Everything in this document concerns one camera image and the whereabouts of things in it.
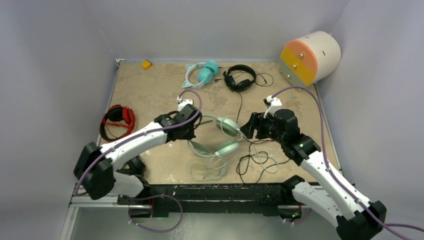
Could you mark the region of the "black blue gaming headphones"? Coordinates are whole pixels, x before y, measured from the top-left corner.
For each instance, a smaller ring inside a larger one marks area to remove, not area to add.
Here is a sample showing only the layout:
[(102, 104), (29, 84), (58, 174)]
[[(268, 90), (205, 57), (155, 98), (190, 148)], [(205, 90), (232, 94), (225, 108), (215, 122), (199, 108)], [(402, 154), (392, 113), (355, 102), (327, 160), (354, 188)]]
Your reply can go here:
[(125, 176), (136, 177), (142, 182), (145, 182), (145, 171), (147, 167), (143, 161), (143, 158), (138, 155), (129, 161), (127, 161), (123, 166), (121, 166), (116, 173), (122, 174)]

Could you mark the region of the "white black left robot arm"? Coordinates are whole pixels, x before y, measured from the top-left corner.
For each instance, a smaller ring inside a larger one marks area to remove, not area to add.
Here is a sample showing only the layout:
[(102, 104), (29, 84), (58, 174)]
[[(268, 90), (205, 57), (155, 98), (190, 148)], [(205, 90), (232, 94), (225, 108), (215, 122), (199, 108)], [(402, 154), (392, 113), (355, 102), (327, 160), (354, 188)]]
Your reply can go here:
[(73, 174), (92, 200), (108, 194), (127, 195), (138, 205), (146, 203), (149, 191), (134, 175), (119, 173), (118, 168), (141, 153), (177, 140), (195, 137), (195, 122), (202, 113), (192, 104), (171, 115), (161, 114), (144, 128), (103, 145), (86, 144), (74, 167)]

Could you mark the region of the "small black headphones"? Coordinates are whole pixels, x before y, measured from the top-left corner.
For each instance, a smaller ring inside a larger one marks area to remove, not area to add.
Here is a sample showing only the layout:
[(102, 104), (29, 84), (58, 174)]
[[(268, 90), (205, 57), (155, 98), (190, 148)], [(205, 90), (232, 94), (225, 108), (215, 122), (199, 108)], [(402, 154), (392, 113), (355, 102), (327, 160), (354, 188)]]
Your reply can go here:
[[(259, 87), (269, 87), (274, 83), (274, 77), (267, 72), (255, 71), (250, 66), (244, 64), (236, 64), (230, 67), (226, 67), (226, 71), (223, 72), (222, 80), (225, 85), (234, 93), (240, 96), (240, 106), (243, 106), (242, 92), (247, 91), (253, 85)], [(240, 180), (243, 184), (247, 184), (243, 176), (248, 172), (250, 162), (254, 162), (262, 167), (262, 171), (259, 174), (258, 179), (254, 182), (259, 183), (265, 172), (269, 174), (275, 174), (278, 172), (280, 165), (285, 164), (284, 162), (277, 162), (275, 159), (269, 156), (266, 151), (258, 151), (256, 145), (265, 144), (268, 140), (255, 140), (250, 141), (245, 134), (242, 134), (242, 139), (249, 142), (248, 152), (239, 154), (240, 158), (236, 165), (236, 173), (239, 175)]]

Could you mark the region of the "mint green headphones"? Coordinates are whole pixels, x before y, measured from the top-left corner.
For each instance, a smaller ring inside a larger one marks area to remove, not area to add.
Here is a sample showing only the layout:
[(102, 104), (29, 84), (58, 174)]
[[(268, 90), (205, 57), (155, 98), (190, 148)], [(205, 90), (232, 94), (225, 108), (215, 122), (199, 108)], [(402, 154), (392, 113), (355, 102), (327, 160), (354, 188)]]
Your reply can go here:
[(211, 122), (215, 122), (215, 126), (223, 135), (228, 137), (229, 140), (219, 144), (213, 149), (194, 140), (187, 141), (188, 147), (195, 155), (209, 159), (208, 163), (202, 162), (204, 168), (202, 177), (194, 176), (192, 174), (192, 164), (190, 163), (188, 165), (188, 172), (192, 179), (202, 182), (220, 180), (227, 172), (227, 165), (235, 158), (239, 158), (240, 160), (253, 159), (256, 164), (262, 167), (263, 172), (269, 174), (275, 174), (279, 171), (281, 164), (266, 151), (259, 151), (254, 142), (250, 143), (254, 151), (250, 150), (248, 152), (238, 153), (231, 158), (227, 158), (227, 156), (239, 150), (241, 141), (246, 140), (247, 137), (241, 132), (241, 127), (231, 116), (220, 117), (209, 114), (204, 117), (210, 119)]

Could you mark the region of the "red headphones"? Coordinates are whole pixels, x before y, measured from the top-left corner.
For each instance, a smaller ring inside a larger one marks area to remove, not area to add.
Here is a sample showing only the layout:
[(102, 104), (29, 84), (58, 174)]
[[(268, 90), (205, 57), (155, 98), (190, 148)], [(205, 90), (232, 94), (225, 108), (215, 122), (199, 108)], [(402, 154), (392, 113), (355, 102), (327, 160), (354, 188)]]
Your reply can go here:
[[(99, 125), (99, 135), (108, 143), (114, 142), (130, 135), (133, 132), (135, 125), (136, 117), (134, 111), (128, 106), (115, 104), (103, 115)], [(109, 126), (125, 128), (126, 132), (121, 136), (114, 136), (113, 138), (110, 138), (107, 135)]]

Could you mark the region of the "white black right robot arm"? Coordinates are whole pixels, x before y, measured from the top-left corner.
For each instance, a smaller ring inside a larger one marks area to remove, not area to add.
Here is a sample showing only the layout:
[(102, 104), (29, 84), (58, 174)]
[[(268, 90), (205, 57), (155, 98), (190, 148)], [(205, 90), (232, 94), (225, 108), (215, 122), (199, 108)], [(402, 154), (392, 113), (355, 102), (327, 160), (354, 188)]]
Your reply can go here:
[(288, 204), (306, 204), (331, 223), (342, 240), (370, 240), (383, 230), (387, 209), (380, 201), (372, 202), (335, 169), (321, 147), (301, 133), (298, 119), (289, 109), (275, 113), (253, 112), (240, 128), (248, 138), (271, 139), (280, 144), (284, 154), (313, 176), (321, 190), (296, 177), (296, 182), (281, 189)]

